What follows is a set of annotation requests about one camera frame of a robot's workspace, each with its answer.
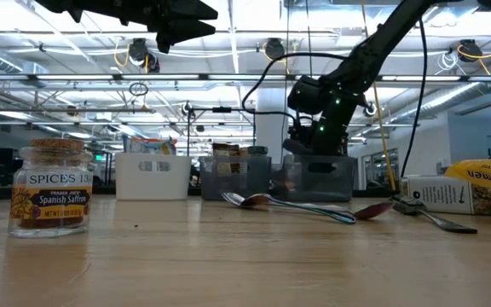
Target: wooden table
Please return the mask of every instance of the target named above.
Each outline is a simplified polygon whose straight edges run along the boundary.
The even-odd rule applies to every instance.
[[[346,226],[96,196],[88,234],[24,240],[7,236],[8,211],[0,306],[491,306],[491,217],[443,215],[479,229],[455,235],[394,211]]]

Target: white plastic bin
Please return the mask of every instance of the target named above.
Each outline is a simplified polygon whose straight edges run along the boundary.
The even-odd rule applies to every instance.
[[[185,200],[191,158],[117,153],[117,200]]]

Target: bottle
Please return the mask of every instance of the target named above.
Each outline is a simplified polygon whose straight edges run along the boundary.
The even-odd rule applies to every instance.
[[[88,230],[92,153],[84,143],[35,139],[22,148],[24,165],[14,174],[9,234],[46,238]]]

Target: white box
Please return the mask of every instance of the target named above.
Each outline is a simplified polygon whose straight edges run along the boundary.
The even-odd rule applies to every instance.
[[[491,189],[445,176],[407,176],[401,193],[420,200],[429,211],[491,215]]]
[[[117,200],[185,200],[191,158],[117,153]]]

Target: spanish saffron label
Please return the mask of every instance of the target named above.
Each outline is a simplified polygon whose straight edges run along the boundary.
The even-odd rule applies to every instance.
[[[92,174],[88,171],[28,171],[13,186],[11,218],[60,219],[90,212]]]

